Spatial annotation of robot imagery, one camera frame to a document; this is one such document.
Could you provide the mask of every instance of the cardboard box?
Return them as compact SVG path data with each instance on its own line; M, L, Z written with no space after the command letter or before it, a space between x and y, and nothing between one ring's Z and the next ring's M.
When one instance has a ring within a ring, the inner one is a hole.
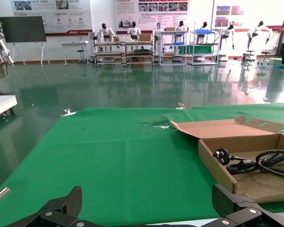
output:
M140 35L140 41L141 42L151 41L151 34L141 34Z
M165 31L166 31L166 32L174 32L175 30L176 30L175 27L166 27L166 28L165 28Z
M246 117L232 120L203 122L171 122L178 130L199 138L199 157L215 180L233 194L246 195L257 203L284 201L284 177L259 170L239 175L231 175L213 157L219 148L227 149L231 155L255 160L260 153L284 150L284 134L278 133L281 123L260 119L246 121ZM274 167L284 170L284 162Z
M115 37L114 37L114 42L120 42L120 37L115 36Z

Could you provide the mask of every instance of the stool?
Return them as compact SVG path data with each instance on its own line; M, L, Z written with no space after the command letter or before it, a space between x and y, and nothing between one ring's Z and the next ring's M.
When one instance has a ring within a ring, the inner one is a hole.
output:
M255 52L255 51L246 51L246 52L249 52L249 55L248 55L248 61L250 61L250 62L252 62L252 59L251 59L251 56L253 56L253 52ZM246 56L243 54L243 61L245 61L246 60Z
M77 50L77 52L80 53L80 60L78 60L78 64L85 64L85 59L84 59L84 50Z
M261 59L257 62L257 65L261 64L261 66L263 66L263 63L264 62L267 62L267 66L269 65L269 60L266 59L267 55L268 54L271 54L271 52L265 52L265 51L262 51L261 53L265 54L264 56L264 59Z

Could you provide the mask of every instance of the poster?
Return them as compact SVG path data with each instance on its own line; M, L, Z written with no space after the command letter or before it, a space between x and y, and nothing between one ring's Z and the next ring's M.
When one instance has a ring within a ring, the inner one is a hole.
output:
M11 0L11 4L15 16L42 16L47 36L92 31L89 0Z
M176 27L180 20L187 26L190 0L116 0L117 34L126 33L133 21L141 31Z
M283 17L284 8L282 6L263 4L254 0L215 0L212 29L227 28L233 24L236 31L242 32L264 21L264 26L278 31L282 28L280 25Z

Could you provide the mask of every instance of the box lid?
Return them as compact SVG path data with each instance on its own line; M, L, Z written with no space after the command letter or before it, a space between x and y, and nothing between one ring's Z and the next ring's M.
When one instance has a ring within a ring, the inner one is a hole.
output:
M246 121L245 116L229 120L171 123L179 131L199 139L270 135L278 133L283 126L281 123L261 119Z

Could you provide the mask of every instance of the display board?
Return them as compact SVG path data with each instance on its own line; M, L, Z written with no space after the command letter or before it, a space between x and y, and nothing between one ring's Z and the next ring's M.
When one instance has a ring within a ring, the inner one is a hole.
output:
M116 31L126 33L133 21L141 31L175 27L180 20L187 24L190 0L116 0Z
M46 42L42 16L0 17L7 43Z
M46 35L92 31L89 0L11 0L15 16L42 16Z
M212 29L227 28L234 24L237 31L246 31L264 21L264 25L277 31L282 28L282 4L264 4L254 0L215 0Z

